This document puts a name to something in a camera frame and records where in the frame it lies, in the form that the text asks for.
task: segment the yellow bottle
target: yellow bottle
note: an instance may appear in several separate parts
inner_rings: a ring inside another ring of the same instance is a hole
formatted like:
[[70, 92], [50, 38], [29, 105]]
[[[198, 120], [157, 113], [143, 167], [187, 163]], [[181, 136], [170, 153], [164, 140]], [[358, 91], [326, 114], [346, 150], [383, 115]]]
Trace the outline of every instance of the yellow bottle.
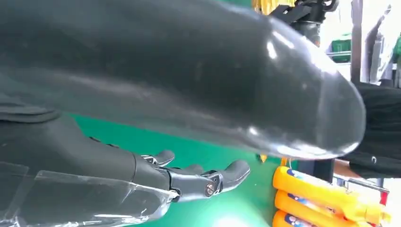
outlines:
[[285, 166], [278, 167], [274, 173], [273, 187], [334, 209], [337, 214], [355, 222], [378, 225], [382, 220], [390, 222], [391, 219], [383, 205], [363, 201], [357, 193]]
[[319, 227], [312, 225], [294, 215], [278, 210], [273, 217], [272, 227]]
[[274, 203], [277, 209], [319, 227], [371, 227], [366, 222], [345, 220], [327, 208], [281, 190], [277, 191]]

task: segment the clear plastic sheet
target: clear plastic sheet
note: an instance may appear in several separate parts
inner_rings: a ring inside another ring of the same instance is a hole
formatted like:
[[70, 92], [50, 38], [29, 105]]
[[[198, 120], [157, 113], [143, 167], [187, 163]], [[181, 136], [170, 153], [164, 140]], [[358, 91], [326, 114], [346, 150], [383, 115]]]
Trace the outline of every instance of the clear plastic sheet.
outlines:
[[362, 4], [360, 75], [362, 82], [378, 83], [387, 79], [393, 49], [400, 35], [398, 0], [356, 1]]
[[162, 217], [177, 196], [131, 182], [0, 162], [0, 227], [124, 226]]
[[399, 15], [399, 7], [396, 4], [389, 4], [385, 14], [381, 17], [381, 23], [372, 48], [369, 73], [372, 83], [376, 83], [380, 79], [387, 79], [386, 70], [392, 63], [394, 46], [401, 32], [401, 27], [398, 25]]

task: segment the screw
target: screw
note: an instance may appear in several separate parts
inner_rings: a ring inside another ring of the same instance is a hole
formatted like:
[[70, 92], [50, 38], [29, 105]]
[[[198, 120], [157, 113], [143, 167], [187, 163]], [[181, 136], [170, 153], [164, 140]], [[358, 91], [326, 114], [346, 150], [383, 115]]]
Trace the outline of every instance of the screw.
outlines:
[[206, 185], [206, 190], [205, 190], [206, 196], [210, 197], [213, 195], [214, 193], [214, 186], [212, 183], [209, 183], [208, 185]]

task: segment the green box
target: green box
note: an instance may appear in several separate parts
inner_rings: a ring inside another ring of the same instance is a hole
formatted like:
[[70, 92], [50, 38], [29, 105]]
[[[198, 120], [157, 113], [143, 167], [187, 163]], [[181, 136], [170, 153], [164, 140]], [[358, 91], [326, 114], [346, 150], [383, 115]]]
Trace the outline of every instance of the green box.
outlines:
[[[351, 37], [350, 34], [342, 35], [339, 39], [331, 43], [332, 52], [351, 51]], [[351, 55], [334, 56], [333, 61], [336, 63], [344, 63], [351, 61]]]

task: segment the black glossy tube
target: black glossy tube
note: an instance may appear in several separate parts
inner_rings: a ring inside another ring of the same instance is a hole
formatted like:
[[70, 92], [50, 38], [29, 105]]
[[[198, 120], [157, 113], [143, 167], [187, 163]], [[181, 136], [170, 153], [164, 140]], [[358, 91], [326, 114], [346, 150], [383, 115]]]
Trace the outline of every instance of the black glossy tube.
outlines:
[[331, 158], [365, 110], [287, 25], [212, 0], [2, 0], [0, 92], [236, 148]]

